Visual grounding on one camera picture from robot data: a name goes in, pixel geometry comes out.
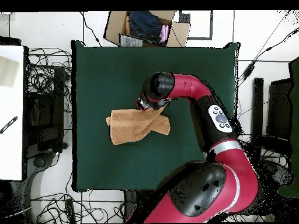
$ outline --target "white floor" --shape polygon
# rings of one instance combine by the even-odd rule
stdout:
[[[85,12],[86,23],[93,29],[99,38],[102,46],[115,46],[104,40],[103,34],[107,22],[108,12]],[[223,47],[228,42],[240,42],[239,52],[239,76],[244,69],[258,54],[266,40],[269,38],[275,27],[285,15],[284,11],[277,10],[214,10],[213,38],[210,41],[190,40],[187,47]],[[295,22],[297,10],[281,22],[273,33],[264,49],[282,41],[285,36],[299,26]],[[36,47],[57,47],[71,53],[70,41],[82,40],[88,47],[99,46],[90,30],[83,23],[83,18],[79,12],[38,12],[38,13],[13,13],[10,16],[0,15],[0,36],[16,37],[22,40],[22,45],[29,48]],[[289,78],[288,62],[299,56],[299,36],[298,34],[290,37],[285,43],[278,45],[274,49],[265,52],[256,63],[252,75],[239,88],[239,99],[242,112],[251,108],[252,100],[252,81],[254,78],[263,78],[264,102],[268,101],[268,90],[271,81]],[[55,57],[57,61],[64,62],[66,57]],[[263,131],[266,129],[267,104],[264,105]],[[245,113],[240,117],[245,133],[251,133],[251,112]],[[65,114],[65,128],[70,125],[69,114]],[[38,198],[45,195],[64,193],[65,185],[69,180],[72,170],[72,136],[71,131],[65,136],[65,142],[69,148],[60,154],[57,165],[40,173],[34,179],[32,185],[31,198]],[[73,192],[71,183],[68,184],[67,191],[77,201],[81,201],[81,194]],[[82,194],[83,202],[88,205],[89,192]],[[92,208],[104,208],[110,216],[114,215],[113,207],[118,207],[123,200],[122,191],[94,191],[91,194]],[[33,201],[32,212],[36,217],[41,210],[48,204],[47,201]],[[77,212],[80,206],[75,204]],[[100,219],[102,213],[95,212],[95,218]],[[105,216],[99,221],[105,222]],[[83,218],[83,223],[92,223],[94,220],[87,216]],[[122,222],[117,216],[109,220],[110,223]]]

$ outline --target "folded towel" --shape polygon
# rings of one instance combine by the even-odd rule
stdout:
[[[160,34],[160,43],[165,42],[167,40],[169,34],[169,26],[168,25],[162,25],[161,34]]]
[[[143,139],[151,131],[168,135],[171,129],[168,117],[160,115],[163,107],[157,111],[137,109],[112,110],[106,118],[110,126],[110,137],[114,145],[135,142]]]

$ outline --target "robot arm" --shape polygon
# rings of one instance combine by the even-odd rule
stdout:
[[[185,164],[163,189],[156,190],[134,211],[128,222],[204,222],[219,212],[243,211],[256,197],[255,172],[224,112],[198,78],[154,73],[144,82],[136,104],[142,110],[157,110],[177,97],[190,102],[194,130],[206,162]]]

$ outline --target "tangled wires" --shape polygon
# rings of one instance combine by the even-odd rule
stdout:
[[[86,205],[84,205],[84,203],[82,202],[82,198],[81,201],[76,201],[74,200],[73,197],[71,197],[68,194],[67,191],[67,186],[71,180],[72,177],[72,173],[69,177],[69,180],[67,182],[67,185],[65,186],[65,193],[57,193],[57,194],[52,194],[52,195],[48,195],[48,196],[43,196],[40,198],[35,198],[32,199],[32,201],[36,201],[36,200],[42,200],[45,197],[54,197],[54,196],[60,196],[59,198],[52,198],[49,203],[43,208],[43,210],[41,211],[41,213],[37,216],[36,218],[36,223],[49,223],[49,224],[70,224],[70,223],[82,223],[82,219],[90,216],[92,218],[92,220],[95,223],[109,223],[109,221],[114,218],[115,216],[118,216],[119,218],[121,218],[123,221],[126,220],[125,216],[124,216],[124,212],[123,212],[123,208],[124,206],[126,206],[127,203],[132,203],[132,202],[123,202],[123,201],[119,201],[121,204],[119,207],[114,207],[113,211],[114,211],[114,215],[112,215],[111,217],[109,217],[107,210],[103,209],[103,208],[94,208],[91,206],[91,194],[93,192],[93,190],[90,190],[90,193],[88,195],[88,204],[89,207],[87,207]],[[78,212],[74,212],[74,209],[71,209],[69,207],[69,204],[67,204],[67,200],[71,200],[72,203],[74,204],[74,206],[79,206],[81,207],[81,210]],[[101,213],[101,217],[99,219],[97,219],[93,214],[99,211]],[[46,213],[48,213],[51,217],[51,219],[47,220],[47,221],[41,221],[41,217],[43,215],[45,215]],[[72,222],[72,215],[76,216],[76,220],[75,222]]]
[[[46,54],[45,50],[47,49],[55,49],[57,51],[52,52],[50,54]],[[56,98],[57,95],[63,94],[65,97],[64,102],[64,111],[66,113],[70,113],[72,117],[72,110],[71,110],[71,86],[68,85],[71,80],[71,61],[70,61],[71,54],[67,51],[64,51],[59,48],[34,48],[30,49],[29,52],[29,58],[30,58],[30,65],[29,65],[29,78],[28,78],[28,86],[27,90],[29,93],[36,93],[40,95],[50,95],[53,98]],[[58,62],[58,61],[52,61],[52,58],[62,58],[66,57],[66,61],[64,62]],[[55,86],[55,69],[64,69],[63,78],[62,79],[65,83],[63,88],[59,86]],[[40,116],[40,101],[34,103],[35,108],[35,116],[38,116],[39,119]],[[66,133],[70,130],[72,125],[71,124],[68,129],[66,130]]]

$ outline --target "green tablecloth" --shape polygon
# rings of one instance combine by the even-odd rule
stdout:
[[[232,115],[237,49],[237,43],[223,49],[86,48],[72,41],[78,159],[73,188],[153,190],[172,170],[201,160],[186,100],[173,101],[162,112],[170,120],[169,136],[152,131],[141,141],[114,146],[105,118],[111,110],[135,109],[145,78],[155,71],[201,76]]]

